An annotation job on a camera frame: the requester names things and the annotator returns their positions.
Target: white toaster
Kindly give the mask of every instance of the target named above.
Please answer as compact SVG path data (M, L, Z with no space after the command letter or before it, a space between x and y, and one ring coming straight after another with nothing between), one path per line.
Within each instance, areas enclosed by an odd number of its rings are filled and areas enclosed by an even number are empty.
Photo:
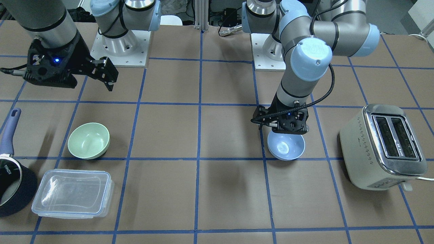
M427 172L427 162L404 111L396 106L369 104L341 129L340 139L351 182L381 191Z

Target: black saucepan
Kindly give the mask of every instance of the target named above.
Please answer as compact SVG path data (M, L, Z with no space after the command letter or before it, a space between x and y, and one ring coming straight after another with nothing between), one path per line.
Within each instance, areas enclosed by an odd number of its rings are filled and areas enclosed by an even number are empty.
M20 115L19 108L11 111L0 143L0 217L25 208L37 189L35 173L13 159L12 139Z

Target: container lid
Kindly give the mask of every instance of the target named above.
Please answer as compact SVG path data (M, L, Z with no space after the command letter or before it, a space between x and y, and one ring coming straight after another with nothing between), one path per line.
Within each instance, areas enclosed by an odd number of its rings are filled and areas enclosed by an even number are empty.
M105 171L53 169L36 192L32 211L54 218L93 218L111 199L112 181Z

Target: pan handle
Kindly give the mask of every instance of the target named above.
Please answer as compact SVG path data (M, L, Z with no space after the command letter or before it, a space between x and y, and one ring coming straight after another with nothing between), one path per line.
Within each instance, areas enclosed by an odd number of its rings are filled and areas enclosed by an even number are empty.
M14 108L10 112L7 123L4 129L3 136L1 138L0 143L0 154L10 154L13 155L13 143L12 138L15 133L16 126L18 124L18 120L20 119L21 109Z

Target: blue bowl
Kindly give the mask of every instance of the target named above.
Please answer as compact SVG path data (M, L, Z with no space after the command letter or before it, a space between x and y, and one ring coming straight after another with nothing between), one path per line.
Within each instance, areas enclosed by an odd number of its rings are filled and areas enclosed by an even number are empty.
M274 133L268 134L268 150L277 159L289 161L304 153L306 143L302 135Z

